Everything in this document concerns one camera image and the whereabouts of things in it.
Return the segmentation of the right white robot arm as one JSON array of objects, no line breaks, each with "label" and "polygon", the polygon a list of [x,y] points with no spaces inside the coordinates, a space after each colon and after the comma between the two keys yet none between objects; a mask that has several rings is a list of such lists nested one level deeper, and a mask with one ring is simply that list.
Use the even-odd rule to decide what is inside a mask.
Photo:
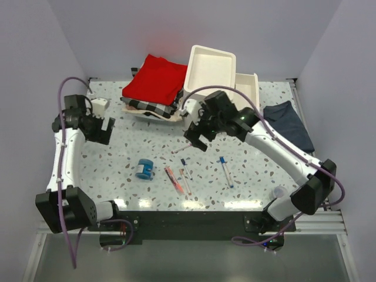
[{"label": "right white robot arm", "polygon": [[185,138],[193,147],[206,151],[201,136],[211,142],[217,134],[226,133],[264,153],[296,182],[295,191],[273,199],[253,221],[260,233],[276,230],[283,220],[298,212],[313,215],[334,188],[336,164],[330,159],[322,162],[293,145],[263,119],[254,105],[238,110],[226,93],[228,89],[221,86],[201,101],[184,98],[180,114],[191,119]]}]

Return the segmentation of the brown cap white marker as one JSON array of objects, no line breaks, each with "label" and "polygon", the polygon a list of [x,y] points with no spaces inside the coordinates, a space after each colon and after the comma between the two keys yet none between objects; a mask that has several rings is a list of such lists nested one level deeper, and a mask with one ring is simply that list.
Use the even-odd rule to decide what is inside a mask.
[{"label": "brown cap white marker", "polygon": [[192,195],[192,192],[191,192],[191,190],[190,190],[189,184],[188,184],[187,179],[186,179],[186,176],[185,176],[185,174],[184,174],[184,170],[183,170],[183,169],[179,169],[179,173],[180,173],[180,175],[181,175],[181,178],[182,178],[182,181],[183,181],[183,183],[184,183],[184,187],[185,187],[185,189],[186,189],[186,191],[187,191],[187,194],[188,194],[189,196],[191,196],[191,195]]}]

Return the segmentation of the blue tape dispenser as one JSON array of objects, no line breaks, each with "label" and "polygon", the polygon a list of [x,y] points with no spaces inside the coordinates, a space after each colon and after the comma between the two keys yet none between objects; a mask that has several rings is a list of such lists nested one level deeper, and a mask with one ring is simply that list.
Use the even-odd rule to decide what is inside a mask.
[{"label": "blue tape dispenser", "polygon": [[153,162],[149,159],[140,159],[138,161],[135,176],[139,179],[150,180],[153,173]]}]

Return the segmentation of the pink cap marker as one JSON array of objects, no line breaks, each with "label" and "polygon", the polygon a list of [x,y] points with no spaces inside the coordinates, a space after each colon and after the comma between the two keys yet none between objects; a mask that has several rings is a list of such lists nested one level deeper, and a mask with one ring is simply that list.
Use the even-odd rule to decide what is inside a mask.
[{"label": "pink cap marker", "polygon": [[179,152],[181,152],[181,151],[183,151],[183,150],[188,149],[188,148],[191,147],[191,146],[192,146],[192,144],[188,144],[188,145],[185,145],[184,147],[178,148],[178,149],[176,149],[176,150],[172,150],[172,151],[171,151],[171,154],[179,153]]}]

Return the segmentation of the small clear plastic cup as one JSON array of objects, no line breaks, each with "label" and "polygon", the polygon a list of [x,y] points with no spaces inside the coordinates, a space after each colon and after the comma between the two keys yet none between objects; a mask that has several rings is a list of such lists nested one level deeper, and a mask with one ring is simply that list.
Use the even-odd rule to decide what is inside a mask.
[{"label": "small clear plastic cup", "polygon": [[270,191],[270,200],[278,199],[287,194],[287,189],[283,186],[277,186]]}]

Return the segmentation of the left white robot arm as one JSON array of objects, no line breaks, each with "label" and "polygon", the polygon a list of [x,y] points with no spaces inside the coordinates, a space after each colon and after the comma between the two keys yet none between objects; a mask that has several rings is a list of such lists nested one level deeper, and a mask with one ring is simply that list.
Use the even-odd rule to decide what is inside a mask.
[{"label": "left white robot arm", "polygon": [[98,222],[108,230],[122,223],[113,200],[95,203],[81,187],[80,160],[85,142],[108,145],[115,125],[110,118],[102,128],[109,101],[89,100],[84,95],[64,98],[65,109],[52,123],[55,158],[46,192],[36,195],[35,204],[53,233],[61,233],[61,221],[68,231],[86,228]]}]

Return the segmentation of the blue cap white marker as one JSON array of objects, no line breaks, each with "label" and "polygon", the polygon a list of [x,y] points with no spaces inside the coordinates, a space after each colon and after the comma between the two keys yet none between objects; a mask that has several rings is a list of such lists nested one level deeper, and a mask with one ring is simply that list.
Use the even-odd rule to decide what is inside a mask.
[{"label": "blue cap white marker", "polygon": [[225,161],[223,156],[220,156],[219,159],[220,159],[220,163],[223,167],[228,186],[229,186],[229,188],[232,189],[234,187],[234,184],[233,184],[233,181],[232,181],[232,178],[231,178],[229,168],[227,167],[227,162]]}]

